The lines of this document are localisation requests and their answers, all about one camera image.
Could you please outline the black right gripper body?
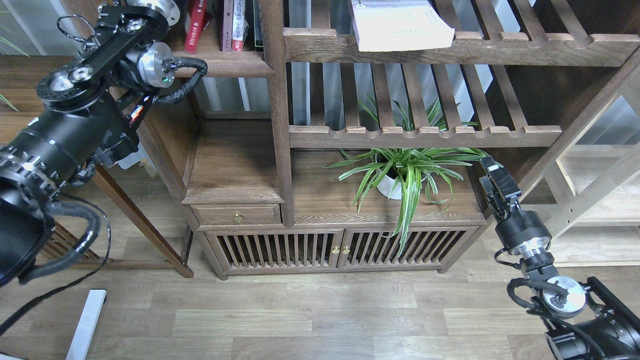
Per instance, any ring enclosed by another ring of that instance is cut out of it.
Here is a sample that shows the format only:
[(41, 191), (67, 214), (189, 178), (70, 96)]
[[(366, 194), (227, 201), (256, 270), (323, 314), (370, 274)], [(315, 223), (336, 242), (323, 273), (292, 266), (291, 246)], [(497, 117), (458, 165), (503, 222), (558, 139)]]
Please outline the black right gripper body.
[(497, 221), (508, 219), (512, 211), (521, 207), (518, 198), (522, 191), (505, 167), (486, 168), (486, 175), (480, 178), (480, 184)]

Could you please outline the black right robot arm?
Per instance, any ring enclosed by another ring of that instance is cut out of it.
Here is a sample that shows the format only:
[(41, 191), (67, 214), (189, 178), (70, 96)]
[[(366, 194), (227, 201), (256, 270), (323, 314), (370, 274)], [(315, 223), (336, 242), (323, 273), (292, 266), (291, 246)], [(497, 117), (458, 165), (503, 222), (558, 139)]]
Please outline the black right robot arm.
[(507, 285), (509, 297), (547, 328), (546, 341), (557, 360), (637, 360), (639, 318), (598, 278), (578, 282), (562, 276), (547, 250), (552, 235), (534, 210), (523, 210), (521, 190), (493, 157), (481, 160), (480, 178), (496, 219), (501, 253), (520, 256), (510, 266), (522, 271)]

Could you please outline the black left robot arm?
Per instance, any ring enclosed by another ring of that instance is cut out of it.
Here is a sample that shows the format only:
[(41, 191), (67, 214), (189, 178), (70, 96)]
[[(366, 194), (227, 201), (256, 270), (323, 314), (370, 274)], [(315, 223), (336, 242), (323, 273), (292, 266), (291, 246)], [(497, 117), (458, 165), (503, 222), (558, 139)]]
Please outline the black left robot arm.
[(63, 187), (89, 182), (96, 166), (137, 152), (137, 130), (155, 104), (176, 103), (208, 72), (202, 59), (163, 42), (181, 11), (173, 0), (115, 0), (99, 9), (75, 59), (39, 82), (44, 111), (1, 148), (1, 284), (24, 285), (75, 264), (105, 213)]

